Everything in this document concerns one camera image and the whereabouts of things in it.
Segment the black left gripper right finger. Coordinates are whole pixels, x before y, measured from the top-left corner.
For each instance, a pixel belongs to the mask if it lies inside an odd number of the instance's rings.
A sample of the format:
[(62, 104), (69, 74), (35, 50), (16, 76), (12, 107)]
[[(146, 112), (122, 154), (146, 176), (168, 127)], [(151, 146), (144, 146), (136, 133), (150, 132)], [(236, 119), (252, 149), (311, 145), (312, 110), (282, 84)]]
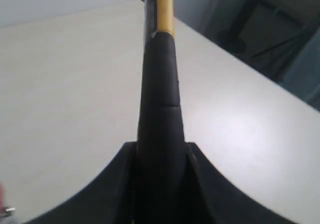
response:
[(188, 155), (205, 207), (217, 224), (292, 224), (235, 187), (211, 164), (195, 143)]

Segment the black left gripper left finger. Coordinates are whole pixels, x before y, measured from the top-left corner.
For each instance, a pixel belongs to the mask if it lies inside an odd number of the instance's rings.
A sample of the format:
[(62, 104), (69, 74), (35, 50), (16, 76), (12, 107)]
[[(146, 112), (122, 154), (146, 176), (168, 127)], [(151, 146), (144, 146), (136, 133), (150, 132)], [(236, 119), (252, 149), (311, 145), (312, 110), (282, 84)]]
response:
[(112, 161), (85, 188), (30, 224), (133, 224), (134, 142), (124, 143)]

